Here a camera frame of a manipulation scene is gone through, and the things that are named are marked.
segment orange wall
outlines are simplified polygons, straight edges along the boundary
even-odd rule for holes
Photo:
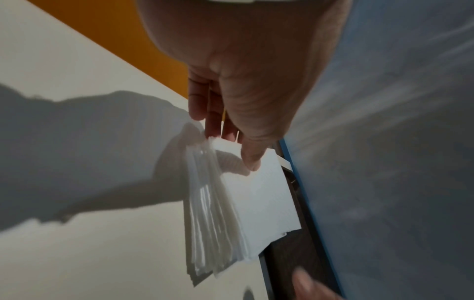
[[[149,40],[133,0],[29,0],[63,23],[187,97],[186,66]]]

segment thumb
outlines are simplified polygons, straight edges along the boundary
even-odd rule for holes
[[[296,300],[342,300],[338,294],[315,281],[302,268],[293,272],[293,287]]]
[[[251,171],[257,171],[260,168],[260,159],[271,144],[270,141],[256,141],[244,135],[240,155],[245,166]]]

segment yellow object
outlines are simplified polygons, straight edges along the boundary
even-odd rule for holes
[[[133,0],[29,0],[178,94],[188,97],[186,66],[148,38]]]

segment white table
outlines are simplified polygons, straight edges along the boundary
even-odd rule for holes
[[[24,0],[0,43],[0,299],[267,299],[259,261],[187,274],[186,99]]]

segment stack of paper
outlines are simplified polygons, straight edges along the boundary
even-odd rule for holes
[[[268,149],[259,170],[250,172],[240,148],[217,138],[186,150],[198,275],[254,259],[272,241],[301,228],[275,151]]]

